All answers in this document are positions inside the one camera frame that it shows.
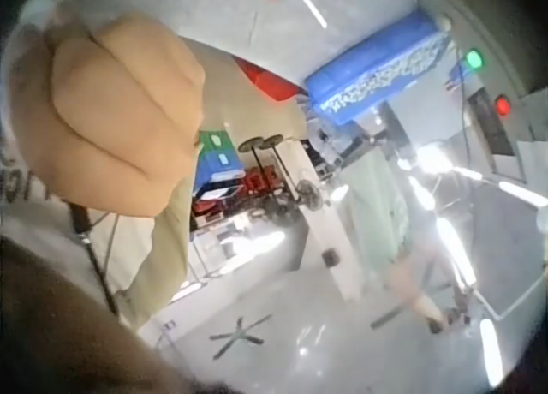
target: ceiling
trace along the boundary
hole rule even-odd
[[[85,16],[104,21],[139,9],[181,36],[245,58],[295,83],[351,45],[416,7],[416,0],[79,0]]]

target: finger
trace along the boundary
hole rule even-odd
[[[52,96],[80,136],[151,179],[179,181],[194,168],[194,146],[110,54],[88,39],[57,48]]]
[[[55,0],[55,8],[45,30],[48,46],[55,50],[67,39],[88,36],[89,32],[80,18],[76,1]]]
[[[153,216],[172,187],[111,157],[61,122],[50,101],[51,53],[36,30],[23,34],[29,50],[9,71],[9,104],[23,158],[57,195],[83,206]]]
[[[184,137],[202,120],[203,69],[167,27],[140,15],[106,27],[97,41],[121,62],[180,127]]]

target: green light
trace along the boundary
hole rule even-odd
[[[483,57],[477,50],[471,50],[466,55],[466,61],[471,69],[477,70],[483,67]]]

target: fist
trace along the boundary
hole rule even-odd
[[[9,111],[21,155],[67,201],[155,216],[194,174],[204,72],[142,15],[91,34],[57,13],[44,33],[17,34],[27,51],[9,71]]]

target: blue container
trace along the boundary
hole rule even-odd
[[[208,182],[223,182],[243,178],[245,170],[236,150],[212,150],[202,152],[198,157],[194,192]]]
[[[354,120],[434,68],[450,39],[417,10],[352,47],[305,80],[313,110]]]

